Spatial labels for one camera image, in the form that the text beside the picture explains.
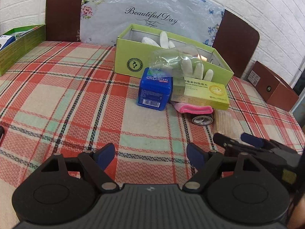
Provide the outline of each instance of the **blue mentos container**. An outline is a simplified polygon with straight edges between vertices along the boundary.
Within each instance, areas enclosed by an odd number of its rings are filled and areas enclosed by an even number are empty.
[[[139,88],[138,105],[156,110],[165,109],[172,89],[172,78],[153,77],[145,68]]]

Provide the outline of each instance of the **black circular logo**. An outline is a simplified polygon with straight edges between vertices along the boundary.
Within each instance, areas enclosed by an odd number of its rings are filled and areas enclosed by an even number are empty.
[[[133,72],[140,71],[143,67],[142,61],[137,58],[129,59],[127,62],[127,67]]]

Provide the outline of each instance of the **wall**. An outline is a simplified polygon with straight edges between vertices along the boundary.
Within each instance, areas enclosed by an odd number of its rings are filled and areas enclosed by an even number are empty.
[[[248,22],[260,33],[260,42],[247,68],[256,60],[279,74],[291,86],[305,65],[305,0],[214,0]],[[64,13],[65,5],[58,8]],[[45,17],[45,0],[0,0],[0,32]]]

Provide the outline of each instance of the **mentos logo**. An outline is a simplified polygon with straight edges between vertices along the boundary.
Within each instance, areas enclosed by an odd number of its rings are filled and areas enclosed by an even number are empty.
[[[159,77],[146,77],[146,79],[150,79],[150,80],[157,80],[157,81],[160,81],[160,82],[168,83],[168,79],[166,79],[166,78],[159,78]]]

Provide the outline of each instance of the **orange circular logo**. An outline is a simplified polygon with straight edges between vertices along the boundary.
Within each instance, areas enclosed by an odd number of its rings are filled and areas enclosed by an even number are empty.
[[[223,95],[225,94],[224,91],[223,91],[220,87],[218,87],[218,86],[216,86],[216,85],[210,86],[210,87],[209,87],[209,90],[210,90],[214,95],[223,96]]]

